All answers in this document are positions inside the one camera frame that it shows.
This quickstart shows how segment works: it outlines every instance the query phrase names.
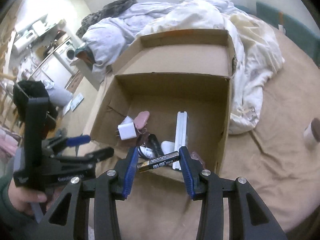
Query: open cardboard box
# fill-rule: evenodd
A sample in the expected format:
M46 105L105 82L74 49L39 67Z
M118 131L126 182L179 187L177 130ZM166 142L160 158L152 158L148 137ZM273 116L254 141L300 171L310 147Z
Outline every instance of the open cardboard box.
M225 30L196 29L139 37L113 64L116 74L100 105L91 138L125 158L117 126L149 111L147 129L159 142L175 140L178 111L188 113L188 150L219 173L228 134L231 80L236 65ZM152 172L183 181L171 167Z

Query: small cup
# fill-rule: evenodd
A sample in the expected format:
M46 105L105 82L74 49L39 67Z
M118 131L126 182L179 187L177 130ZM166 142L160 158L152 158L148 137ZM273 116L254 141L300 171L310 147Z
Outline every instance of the small cup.
M314 118L303 132L304 144L309 150L316 148L320 142L320 120Z

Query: bed sheet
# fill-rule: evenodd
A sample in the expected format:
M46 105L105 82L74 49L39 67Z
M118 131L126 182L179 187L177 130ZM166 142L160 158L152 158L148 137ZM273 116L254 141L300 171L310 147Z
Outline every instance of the bed sheet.
M275 33L285 59L283 69L264 87L257 127L229 136L220 176L247 178L288 232L320 203L320 148L309 152L302 139L310 121L320 117L320 72L291 40L276 29ZM108 82L110 78L102 86L108 86ZM88 150L83 148L79 154ZM97 175L116 161L114 157L99 164ZM131 195L116 205L124 240L196 239L201 201L190 200L180 182L150 172L137 174ZM228 239L227 206L224 239Z

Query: battery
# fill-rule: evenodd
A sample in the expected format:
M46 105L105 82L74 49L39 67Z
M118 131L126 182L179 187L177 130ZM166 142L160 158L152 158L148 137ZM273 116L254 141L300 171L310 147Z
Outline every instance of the battery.
M172 153L168 153L164 156L160 156L154 159L150 159L148 161L142 162L142 163L138 163L137 164L137 170L139 172L143 172L143 171L148 171L148 170L152 170L152 169L156 169L162 166L165 166L169 163L173 163L178 161L179 158L179 152L175 151Z

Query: white phone charger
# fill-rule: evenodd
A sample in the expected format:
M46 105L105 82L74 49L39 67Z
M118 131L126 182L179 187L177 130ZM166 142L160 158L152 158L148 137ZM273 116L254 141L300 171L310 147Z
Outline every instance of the white phone charger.
M133 119L127 116L121 124L118 125L118 131L121 140L127 140L137 137L136 128Z

